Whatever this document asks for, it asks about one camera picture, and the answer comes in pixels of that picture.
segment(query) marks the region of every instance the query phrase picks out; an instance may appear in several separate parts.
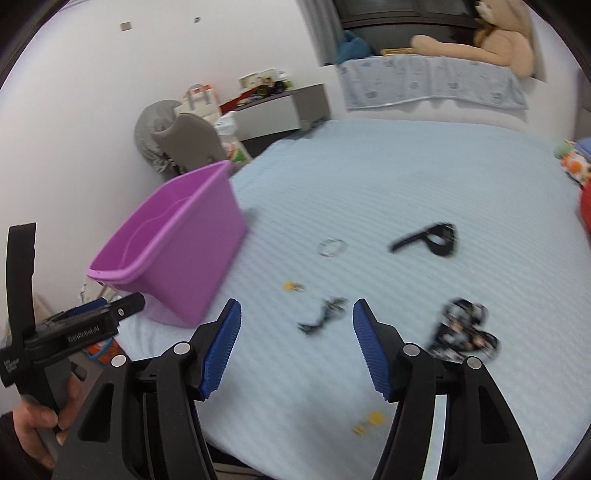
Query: blue cloth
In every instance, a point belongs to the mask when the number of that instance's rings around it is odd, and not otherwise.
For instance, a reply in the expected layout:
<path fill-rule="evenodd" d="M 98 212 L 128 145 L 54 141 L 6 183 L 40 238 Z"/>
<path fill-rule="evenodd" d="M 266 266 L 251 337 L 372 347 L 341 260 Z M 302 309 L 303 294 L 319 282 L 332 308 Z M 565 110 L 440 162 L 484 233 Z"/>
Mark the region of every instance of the blue cloth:
<path fill-rule="evenodd" d="M 428 98 L 465 100 L 503 109 L 528 108 L 513 72 L 481 61 L 392 55 L 346 61 L 339 66 L 339 74 L 348 109 Z"/>
<path fill-rule="evenodd" d="M 395 405 L 374 390 L 353 303 L 367 299 L 406 342 L 428 345 L 442 305 L 464 297 L 488 308 L 501 352 L 487 368 L 539 479 L 554 477 L 591 418 L 591 368 L 581 361 L 591 345 L 591 248 L 574 214 L 580 189 L 552 146 L 487 125 L 330 121 L 274 143 L 231 183 L 249 232 L 207 315 L 217 318 L 228 298 L 242 305 L 220 388 L 197 402 L 213 445 L 272 478 L 371 479 L 389 424 L 352 429 L 372 410 L 391 421 Z M 422 243 L 388 252 L 434 222 L 457 226 L 456 255 Z M 326 238 L 349 246 L 321 257 Z M 285 281 L 306 291 L 286 292 Z M 349 299 L 346 315 L 303 334 L 297 324 L 316 321 L 328 296 Z M 134 360 L 193 333 L 142 314 L 119 331 Z M 424 480 L 437 477 L 445 401 L 435 417 Z"/>
<path fill-rule="evenodd" d="M 345 30 L 345 40 L 338 46 L 335 63 L 338 65 L 347 60 L 364 59 L 373 54 L 374 51 L 369 43 L 350 30 Z"/>
<path fill-rule="evenodd" d="M 591 158 L 591 137 L 583 138 L 575 143 L 575 149 L 587 158 Z"/>

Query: finger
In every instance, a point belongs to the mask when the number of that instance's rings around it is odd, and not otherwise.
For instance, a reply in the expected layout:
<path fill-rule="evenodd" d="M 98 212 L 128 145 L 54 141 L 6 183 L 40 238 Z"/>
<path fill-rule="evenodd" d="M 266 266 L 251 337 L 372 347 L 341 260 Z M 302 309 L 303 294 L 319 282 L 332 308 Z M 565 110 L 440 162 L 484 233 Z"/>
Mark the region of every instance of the finger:
<path fill-rule="evenodd" d="M 57 415 L 49 408 L 33 405 L 23 401 L 12 413 L 14 431 L 22 449 L 31 457 L 53 470 L 55 461 L 35 431 L 36 428 L 53 428 L 57 423 Z"/>
<path fill-rule="evenodd" d="M 57 415 L 52 409 L 27 400 L 21 402 L 12 416 L 15 424 L 18 422 L 31 430 L 52 429 L 57 425 Z"/>
<path fill-rule="evenodd" d="M 80 396 L 80 393 L 82 392 L 82 382 L 78 380 L 78 377 L 74 374 L 72 374 L 71 377 L 68 379 L 67 390 L 68 397 L 70 397 L 72 400 L 77 399 Z"/>
<path fill-rule="evenodd" d="M 57 423 L 62 430 L 67 430 L 72 426 L 80 407 L 84 403 L 84 398 L 80 395 L 82 382 L 74 375 L 68 380 L 67 389 L 70 399 L 60 412 Z"/>

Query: teddy bear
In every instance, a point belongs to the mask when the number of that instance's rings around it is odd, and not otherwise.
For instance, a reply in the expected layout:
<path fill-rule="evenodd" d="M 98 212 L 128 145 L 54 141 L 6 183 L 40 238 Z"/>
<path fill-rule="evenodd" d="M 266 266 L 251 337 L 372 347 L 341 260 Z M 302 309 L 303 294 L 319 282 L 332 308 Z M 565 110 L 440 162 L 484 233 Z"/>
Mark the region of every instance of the teddy bear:
<path fill-rule="evenodd" d="M 476 35 L 479 47 L 458 43 L 442 43 L 426 35 L 415 35 L 411 45 L 419 55 L 452 57 L 506 66 L 519 78 L 534 73 L 534 52 L 531 47 L 531 19 L 522 0 L 486 0 L 476 10 L 493 27 Z"/>

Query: toy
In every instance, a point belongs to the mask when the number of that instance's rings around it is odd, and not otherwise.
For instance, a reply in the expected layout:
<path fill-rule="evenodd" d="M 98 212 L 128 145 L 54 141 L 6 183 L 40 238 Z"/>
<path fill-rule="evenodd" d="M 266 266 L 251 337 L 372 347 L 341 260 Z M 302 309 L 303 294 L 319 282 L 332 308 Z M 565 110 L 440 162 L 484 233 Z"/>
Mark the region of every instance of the toy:
<path fill-rule="evenodd" d="M 364 421 L 359 422 L 353 427 L 353 433 L 357 435 L 365 435 L 368 432 L 368 427 L 379 427 L 386 422 L 385 415 L 377 410 L 371 411 L 367 414 Z"/>
<path fill-rule="evenodd" d="M 591 233 L 591 182 L 588 182 L 581 192 L 581 218 Z"/>
<path fill-rule="evenodd" d="M 338 317 L 343 316 L 343 314 L 345 313 L 346 305 L 347 299 L 344 299 L 342 297 L 325 300 L 324 305 L 322 307 L 322 317 L 318 320 L 318 323 L 316 323 L 315 325 L 298 323 L 298 327 L 302 332 L 304 332 L 307 335 L 311 333 L 316 333 L 322 328 L 324 328 L 324 324 L 326 324 L 330 320 L 334 320 Z"/>
<path fill-rule="evenodd" d="M 482 361 L 493 359 L 498 353 L 499 340 L 479 329 L 487 316 L 487 309 L 480 304 L 452 300 L 443 308 L 443 321 L 427 352 L 451 362 L 463 362 L 469 356 L 478 356 Z"/>
<path fill-rule="evenodd" d="M 574 142 L 569 140 L 563 141 L 558 147 L 554 149 L 554 156 L 559 160 L 562 160 L 567 153 L 571 153 L 574 150 Z"/>
<path fill-rule="evenodd" d="M 571 178 L 581 185 L 585 185 L 588 178 L 591 177 L 591 164 L 574 149 L 562 157 L 560 165 Z"/>
<path fill-rule="evenodd" d="M 426 35 L 415 35 L 412 47 L 420 55 L 482 61 L 509 67 L 519 78 L 530 77 L 534 73 L 531 20 L 522 0 L 478 2 L 476 10 L 495 26 L 488 35 L 486 30 L 477 35 L 480 47 L 442 43 Z"/>
<path fill-rule="evenodd" d="M 285 290 L 285 291 L 305 291 L 306 287 L 303 286 L 301 283 L 296 283 L 294 281 L 286 281 L 283 284 L 283 290 Z"/>
<path fill-rule="evenodd" d="M 272 77 L 259 77 L 259 85 L 256 87 L 256 93 L 248 98 L 242 99 L 238 102 L 238 106 L 248 105 L 249 103 L 268 98 L 273 95 L 279 95 L 288 89 L 286 82 L 283 80 L 273 80 Z"/>

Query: gold object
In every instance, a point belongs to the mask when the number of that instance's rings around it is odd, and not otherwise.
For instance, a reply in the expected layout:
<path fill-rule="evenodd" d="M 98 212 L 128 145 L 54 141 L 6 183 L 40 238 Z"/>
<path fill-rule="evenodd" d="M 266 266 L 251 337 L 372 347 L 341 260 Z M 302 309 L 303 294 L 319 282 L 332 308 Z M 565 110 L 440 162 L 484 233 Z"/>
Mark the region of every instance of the gold object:
<path fill-rule="evenodd" d="M 406 55 L 409 53 L 416 53 L 414 48 L 407 47 L 407 48 L 384 48 L 380 51 L 380 53 L 384 57 L 389 57 L 390 55 Z"/>
<path fill-rule="evenodd" d="M 355 425 L 355 427 L 353 427 L 353 432 L 357 435 L 365 435 L 368 432 L 368 429 L 363 425 Z"/>
<path fill-rule="evenodd" d="M 368 422 L 370 425 L 377 427 L 386 421 L 386 417 L 380 411 L 371 411 L 368 413 L 367 416 Z"/>
<path fill-rule="evenodd" d="M 283 290 L 287 290 L 287 291 L 304 291 L 306 289 L 305 286 L 303 286 L 300 283 L 296 283 L 294 281 L 286 281 L 283 284 Z"/>

